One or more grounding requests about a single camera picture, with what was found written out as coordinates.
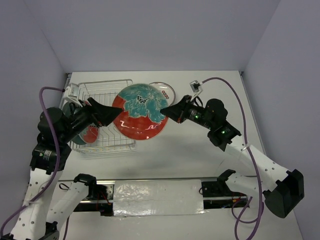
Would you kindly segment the white plate red characters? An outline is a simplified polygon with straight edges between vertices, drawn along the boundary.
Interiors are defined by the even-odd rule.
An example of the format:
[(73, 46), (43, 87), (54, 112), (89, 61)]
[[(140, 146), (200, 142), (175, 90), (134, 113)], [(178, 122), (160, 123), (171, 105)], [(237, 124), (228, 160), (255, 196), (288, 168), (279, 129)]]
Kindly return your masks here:
[(176, 100), (176, 92), (172, 86), (160, 81), (151, 82), (150, 85), (157, 88), (163, 94), (169, 106), (174, 104)]

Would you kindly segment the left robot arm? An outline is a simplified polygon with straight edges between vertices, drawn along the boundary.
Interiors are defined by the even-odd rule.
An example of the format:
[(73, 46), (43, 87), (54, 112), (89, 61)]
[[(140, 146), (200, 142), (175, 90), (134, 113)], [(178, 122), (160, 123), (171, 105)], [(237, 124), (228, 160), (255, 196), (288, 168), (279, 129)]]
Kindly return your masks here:
[(13, 215), (17, 221), (2, 240), (57, 240), (61, 228), (84, 199), (98, 194), (97, 179), (80, 173), (66, 194), (51, 206), (53, 193), (71, 153), (69, 142), (90, 125), (106, 127), (123, 110), (105, 106), (93, 98), (82, 102), (70, 115), (57, 107), (45, 108), (38, 123), (37, 145), (32, 151), (30, 179), (22, 207)]

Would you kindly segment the dark green plate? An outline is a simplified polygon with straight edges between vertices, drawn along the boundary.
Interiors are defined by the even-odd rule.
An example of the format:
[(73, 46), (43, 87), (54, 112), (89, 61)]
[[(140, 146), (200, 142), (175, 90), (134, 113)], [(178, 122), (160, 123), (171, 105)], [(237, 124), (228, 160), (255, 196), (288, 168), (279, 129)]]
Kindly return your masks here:
[[(70, 117), (75, 114), (79, 110), (79, 105), (76, 105), (73, 102), (66, 102), (63, 107), (62, 111), (66, 117)], [(79, 135), (76, 135), (72, 140), (73, 143), (77, 145), (85, 145), (86, 143), (80, 138)]]

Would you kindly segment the metal wire dish rack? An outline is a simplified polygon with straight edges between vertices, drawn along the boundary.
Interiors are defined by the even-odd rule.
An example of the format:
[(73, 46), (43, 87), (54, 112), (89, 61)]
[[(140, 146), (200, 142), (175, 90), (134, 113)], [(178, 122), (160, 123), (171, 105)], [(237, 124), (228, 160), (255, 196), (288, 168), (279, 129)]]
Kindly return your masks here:
[[(98, 103), (111, 106), (117, 94), (133, 84), (131, 79), (106, 80), (79, 83), (79, 100), (95, 99)], [(70, 141), (72, 150), (84, 154), (99, 154), (108, 151), (130, 151), (135, 148), (136, 141), (121, 134), (111, 123), (99, 128), (98, 139), (95, 143), (78, 145)]]

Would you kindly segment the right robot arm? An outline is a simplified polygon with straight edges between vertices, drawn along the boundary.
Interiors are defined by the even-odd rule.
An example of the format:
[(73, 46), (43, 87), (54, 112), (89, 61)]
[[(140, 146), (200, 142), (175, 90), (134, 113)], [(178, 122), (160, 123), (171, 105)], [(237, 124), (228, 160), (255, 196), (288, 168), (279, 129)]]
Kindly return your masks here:
[(304, 198), (304, 176), (277, 164), (256, 147), (245, 142), (243, 134), (227, 121), (228, 111), (219, 99), (210, 99), (205, 107), (192, 103), (185, 95), (180, 102), (161, 109), (161, 113), (181, 124), (192, 121), (206, 129), (210, 142), (256, 173), (246, 177), (228, 169), (218, 177), (217, 190), (223, 196), (231, 192), (261, 197), (275, 216), (284, 219)]

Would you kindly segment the red and teal floral plate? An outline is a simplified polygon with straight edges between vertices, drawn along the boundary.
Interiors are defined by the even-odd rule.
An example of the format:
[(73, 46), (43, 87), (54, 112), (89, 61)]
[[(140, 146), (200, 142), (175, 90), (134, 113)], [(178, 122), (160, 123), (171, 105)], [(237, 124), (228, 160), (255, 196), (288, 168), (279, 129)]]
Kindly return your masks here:
[(113, 124), (121, 134), (133, 140), (154, 138), (168, 122), (168, 117), (161, 113), (169, 106), (168, 95), (150, 84), (137, 83), (123, 88), (112, 106), (122, 109)]

